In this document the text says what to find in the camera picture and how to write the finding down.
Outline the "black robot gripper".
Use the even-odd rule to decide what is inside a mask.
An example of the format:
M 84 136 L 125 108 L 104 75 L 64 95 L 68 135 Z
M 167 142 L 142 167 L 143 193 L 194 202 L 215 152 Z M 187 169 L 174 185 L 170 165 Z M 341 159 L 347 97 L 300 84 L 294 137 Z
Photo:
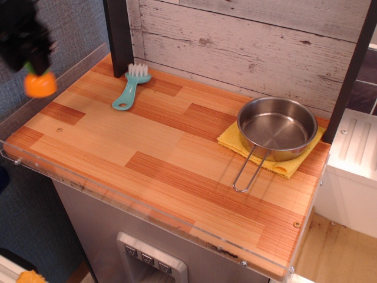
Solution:
M 27 43 L 37 50 L 21 50 Z M 29 58 L 34 74 L 43 75 L 52 50 L 48 29 L 37 20 L 37 1 L 1 1 L 1 56 L 10 69 L 21 70 Z

